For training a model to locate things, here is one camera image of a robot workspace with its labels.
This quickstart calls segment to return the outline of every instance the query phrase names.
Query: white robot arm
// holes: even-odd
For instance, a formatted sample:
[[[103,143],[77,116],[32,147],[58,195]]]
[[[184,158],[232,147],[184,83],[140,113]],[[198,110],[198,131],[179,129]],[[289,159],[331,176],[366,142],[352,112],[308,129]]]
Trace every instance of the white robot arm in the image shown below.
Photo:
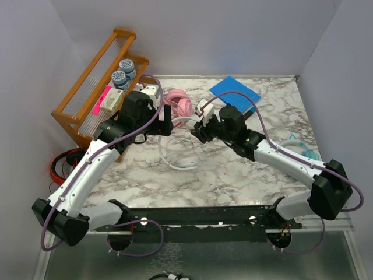
[[[147,122],[155,112],[152,104],[153,101],[145,93],[131,92],[126,96],[119,114],[100,125],[83,159],[63,185],[47,200],[37,199],[34,203],[33,211],[41,225],[48,221],[47,216],[54,211],[47,223],[47,229],[68,245],[74,246],[89,229],[118,223],[124,211],[128,211],[118,202],[109,201],[103,205],[88,208],[83,208],[83,204],[110,164],[128,145],[135,142],[136,135],[111,148],[104,150],[102,148],[113,140],[129,134],[136,126]],[[339,162],[332,160],[324,163],[311,160],[281,148],[289,155],[311,162],[311,166],[302,164],[277,152],[264,135],[247,129],[243,115],[235,107],[227,105],[219,111],[219,115],[220,121],[215,115],[210,114],[208,120],[204,118],[196,123],[192,135],[202,143],[214,138],[220,139],[238,155],[272,166],[309,188],[305,193],[294,197],[279,198],[268,209],[269,215],[274,220],[283,222],[296,216],[312,214],[328,220],[335,219],[350,198],[352,189],[337,177],[314,169],[312,165],[324,165],[327,169],[346,177],[343,166]],[[171,109],[165,106],[164,121],[156,119],[142,133],[169,136],[172,128]],[[100,150],[102,151],[91,161],[91,155]],[[70,186],[69,190],[63,195],[67,186]]]

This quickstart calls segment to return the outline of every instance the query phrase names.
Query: metal screw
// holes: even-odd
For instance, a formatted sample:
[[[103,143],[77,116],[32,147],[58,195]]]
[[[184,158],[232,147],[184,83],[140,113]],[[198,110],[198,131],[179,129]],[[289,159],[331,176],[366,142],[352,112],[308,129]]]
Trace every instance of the metal screw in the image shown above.
[[[147,217],[142,217],[141,220],[147,220]],[[145,222],[140,222],[143,226],[147,225],[147,221]]]
[[[250,224],[254,225],[257,223],[258,220],[256,219],[255,216],[250,216],[249,221],[250,221]]]

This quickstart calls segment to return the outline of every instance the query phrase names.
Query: blue lid jar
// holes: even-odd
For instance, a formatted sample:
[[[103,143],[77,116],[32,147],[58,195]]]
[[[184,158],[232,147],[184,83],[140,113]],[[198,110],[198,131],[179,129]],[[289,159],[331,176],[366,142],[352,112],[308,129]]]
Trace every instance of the blue lid jar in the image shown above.
[[[111,74],[111,79],[117,89],[121,89],[123,91],[128,90],[129,85],[128,85],[126,73],[124,71],[113,72]]]
[[[131,59],[123,59],[119,62],[119,68],[126,73],[127,79],[131,80],[136,77],[135,63]]]

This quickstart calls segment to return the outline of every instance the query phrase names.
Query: blue tablet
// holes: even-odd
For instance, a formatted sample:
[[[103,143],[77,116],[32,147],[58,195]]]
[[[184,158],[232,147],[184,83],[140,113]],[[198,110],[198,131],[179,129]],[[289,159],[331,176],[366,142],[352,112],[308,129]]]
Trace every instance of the blue tablet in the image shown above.
[[[210,91],[214,95],[219,95],[223,92],[228,92],[229,90],[236,90],[236,91],[245,93],[246,95],[251,97],[251,99],[255,103],[258,102],[259,99],[261,98],[261,96],[258,95],[256,92],[249,89],[247,86],[243,85],[242,83],[240,83],[239,81],[237,81],[236,79],[234,79],[230,76],[228,78],[225,78],[224,80],[222,80],[217,85],[214,85],[210,89]],[[242,95],[231,93],[231,94],[227,94],[227,95],[224,95],[224,96],[220,97],[220,99],[225,104],[231,104],[231,105],[235,106],[238,109],[238,111],[240,111],[241,113],[247,111],[249,108],[252,107],[252,104],[250,103],[250,101]]]

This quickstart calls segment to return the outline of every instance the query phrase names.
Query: wooden rack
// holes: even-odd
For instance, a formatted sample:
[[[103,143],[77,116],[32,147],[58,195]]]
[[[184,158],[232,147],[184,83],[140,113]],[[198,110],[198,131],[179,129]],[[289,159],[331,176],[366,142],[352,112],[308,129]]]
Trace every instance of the wooden rack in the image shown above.
[[[131,80],[131,92],[139,77],[149,64],[145,57],[132,54],[129,46],[136,39],[136,33],[130,30],[114,29],[112,35],[93,58],[71,90],[52,112],[52,116],[81,148],[87,149],[98,125],[110,115],[102,110],[98,115],[91,113],[105,86],[111,80],[111,74],[118,69],[120,60],[130,58],[136,67],[136,78]],[[155,83],[152,79],[142,80]]]

